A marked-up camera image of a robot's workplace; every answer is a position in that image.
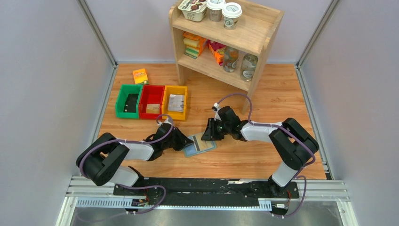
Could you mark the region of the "tan credit card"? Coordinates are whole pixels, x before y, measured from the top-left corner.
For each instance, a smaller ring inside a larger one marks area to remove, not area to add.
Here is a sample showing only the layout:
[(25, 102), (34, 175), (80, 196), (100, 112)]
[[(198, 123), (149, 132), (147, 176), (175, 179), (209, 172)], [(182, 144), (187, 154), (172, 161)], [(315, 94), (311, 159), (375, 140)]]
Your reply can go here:
[(202, 153), (216, 149), (214, 141), (202, 141), (200, 136), (193, 136), (195, 153)]

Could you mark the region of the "teal card holder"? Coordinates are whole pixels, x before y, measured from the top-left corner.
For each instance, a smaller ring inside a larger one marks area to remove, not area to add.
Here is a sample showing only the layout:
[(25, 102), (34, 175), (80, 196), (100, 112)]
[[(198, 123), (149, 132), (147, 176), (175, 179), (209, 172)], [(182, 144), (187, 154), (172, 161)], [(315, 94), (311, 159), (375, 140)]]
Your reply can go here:
[(195, 135), (188, 136), (193, 141), (192, 145), (189, 145), (183, 149), (186, 158), (205, 153), (217, 148), (215, 141), (203, 141), (201, 140), (204, 132), (197, 133)]

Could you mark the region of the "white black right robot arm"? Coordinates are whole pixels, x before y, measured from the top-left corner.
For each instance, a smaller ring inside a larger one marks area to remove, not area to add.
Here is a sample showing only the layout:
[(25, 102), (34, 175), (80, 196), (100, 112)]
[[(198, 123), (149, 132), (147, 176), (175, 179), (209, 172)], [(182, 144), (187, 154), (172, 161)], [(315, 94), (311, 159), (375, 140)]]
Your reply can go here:
[(230, 106), (215, 109), (201, 137), (203, 141), (220, 141), (226, 135), (240, 141), (272, 143), (282, 163), (270, 176), (271, 186), (284, 188), (319, 150), (318, 142), (293, 118), (275, 124), (241, 120)]

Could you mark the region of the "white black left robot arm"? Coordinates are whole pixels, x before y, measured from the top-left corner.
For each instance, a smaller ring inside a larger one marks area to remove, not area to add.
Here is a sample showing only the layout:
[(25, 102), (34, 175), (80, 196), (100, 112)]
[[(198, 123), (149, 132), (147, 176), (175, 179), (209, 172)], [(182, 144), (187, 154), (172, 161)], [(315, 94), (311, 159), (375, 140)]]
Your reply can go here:
[(142, 141), (125, 141), (106, 132), (80, 154), (76, 166), (97, 186), (108, 182), (132, 186), (141, 174), (122, 166), (124, 160), (153, 161), (166, 149), (181, 151), (193, 143), (171, 123), (160, 124), (154, 134)]

